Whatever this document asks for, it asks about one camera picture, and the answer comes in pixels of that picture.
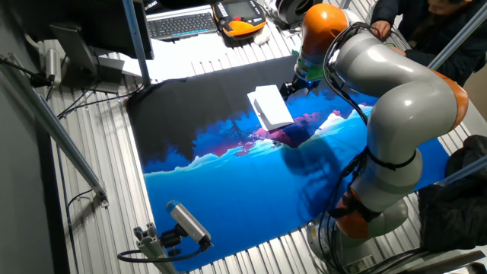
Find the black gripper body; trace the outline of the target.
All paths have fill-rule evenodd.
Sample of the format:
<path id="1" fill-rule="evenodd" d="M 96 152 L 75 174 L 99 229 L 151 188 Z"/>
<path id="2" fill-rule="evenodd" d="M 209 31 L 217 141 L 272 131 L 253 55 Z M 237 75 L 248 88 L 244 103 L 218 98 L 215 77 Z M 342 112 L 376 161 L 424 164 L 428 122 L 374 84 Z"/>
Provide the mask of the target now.
<path id="1" fill-rule="evenodd" d="M 304 90 L 305 94 L 308 94 L 310 91 L 317 88 L 320 84 L 320 80 L 308 81 L 308 80 L 304 80 L 302 78 L 299 78 L 296 75 L 293 77 L 292 81 L 294 82 L 294 89 L 288 90 L 289 95 L 294 94 L 299 90 Z"/>

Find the bare person hand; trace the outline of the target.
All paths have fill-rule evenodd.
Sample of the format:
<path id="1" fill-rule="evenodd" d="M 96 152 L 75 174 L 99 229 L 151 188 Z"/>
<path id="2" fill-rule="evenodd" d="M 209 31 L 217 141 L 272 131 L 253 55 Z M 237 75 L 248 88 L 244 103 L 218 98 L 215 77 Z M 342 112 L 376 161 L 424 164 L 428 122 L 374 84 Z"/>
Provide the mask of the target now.
<path id="1" fill-rule="evenodd" d="M 391 31 L 391 24 L 388 21 L 379 20 L 371 24 L 371 29 L 379 40 L 384 41 Z"/>

